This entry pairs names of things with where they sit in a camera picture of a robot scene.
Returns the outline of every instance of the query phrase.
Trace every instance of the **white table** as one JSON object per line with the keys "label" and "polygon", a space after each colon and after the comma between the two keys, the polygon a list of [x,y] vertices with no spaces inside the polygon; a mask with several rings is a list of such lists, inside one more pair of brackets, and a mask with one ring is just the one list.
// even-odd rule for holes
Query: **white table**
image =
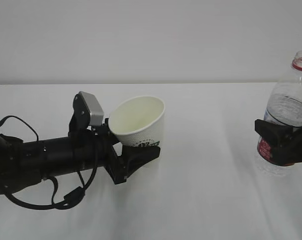
{"label": "white table", "polygon": [[[41,139],[67,134],[79,90],[95,94],[106,113],[135,95],[159,96],[167,106],[158,169],[143,167],[114,185],[101,168],[83,202],[66,211],[26,210],[0,195],[0,239],[302,240],[302,163],[275,177],[254,162],[254,120],[263,117],[273,86],[0,85],[0,118],[22,117]],[[15,120],[1,130],[34,140]],[[58,199],[80,184],[76,174],[59,181]],[[45,181],[16,195],[49,204],[52,190]]]}

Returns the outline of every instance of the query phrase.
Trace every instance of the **plastic water bottle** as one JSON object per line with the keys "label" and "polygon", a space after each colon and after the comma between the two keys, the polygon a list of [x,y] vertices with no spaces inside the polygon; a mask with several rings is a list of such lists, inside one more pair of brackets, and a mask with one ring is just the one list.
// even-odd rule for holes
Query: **plastic water bottle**
{"label": "plastic water bottle", "polygon": [[[302,51],[296,54],[290,71],[275,85],[264,120],[279,125],[302,126]],[[276,176],[285,176],[291,171],[293,164],[272,164],[270,156],[271,147],[260,137],[255,156],[258,168]]]}

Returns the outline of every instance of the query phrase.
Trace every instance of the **bottle label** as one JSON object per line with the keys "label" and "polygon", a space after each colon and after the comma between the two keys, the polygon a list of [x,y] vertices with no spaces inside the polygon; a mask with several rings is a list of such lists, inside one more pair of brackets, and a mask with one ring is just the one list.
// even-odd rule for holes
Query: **bottle label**
{"label": "bottle label", "polygon": [[[274,117],[272,117],[267,109],[265,111],[264,121],[273,124],[283,125],[281,122],[277,121]],[[262,137],[260,137],[259,142],[257,144],[257,151],[262,156],[262,158],[270,162],[272,157],[272,147]]]}

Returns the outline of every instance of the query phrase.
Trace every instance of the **white paper cup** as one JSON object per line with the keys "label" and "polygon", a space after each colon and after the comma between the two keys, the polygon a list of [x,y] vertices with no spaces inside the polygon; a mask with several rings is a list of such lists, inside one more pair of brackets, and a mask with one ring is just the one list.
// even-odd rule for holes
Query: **white paper cup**
{"label": "white paper cup", "polygon": [[164,131],[164,102],[154,96],[137,96],[110,114],[109,127],[124,146],[161,146]]}

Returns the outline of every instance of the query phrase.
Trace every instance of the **robotic arm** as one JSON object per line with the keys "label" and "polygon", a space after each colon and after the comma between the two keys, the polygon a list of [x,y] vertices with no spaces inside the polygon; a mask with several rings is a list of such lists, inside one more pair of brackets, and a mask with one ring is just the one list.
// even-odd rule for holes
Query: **robotic arm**
{"label": "robotic arm", "polygon": [[302,163],[302,127],[255,121],[255,131],[271,150],[270,162],[279,166]]}
{"label": "robotic arm", "polygon": [[[74,97],[73,109],[68,136],[57,139],[39,141],[36,132],[15,116],[7,116],[0,121],[2,126],[9,117],[16,118],[25,123],[37,137],[36,141],[24,143],[19,138],[0,134],[0,194],[28,209],[69,209],[81,202],[97,168],[104,167],[114,184],[121,184],[141,166],[158,158],[158,146],[123,146],[122,155],[118,156],[113,145],[119,140],[111,133],[108,119],[102,123],[104,113],[94,95],[80,91]],[[92,169],[92,174],[85,183],[80,171],[87,169]],[[58,188],[55,176],[73,172],[78,173],[82,186],[64,196],[63,201],[55,203],[53,199]],[[54,185],[50,205],[22,202],[12,195],[46,179]]]}

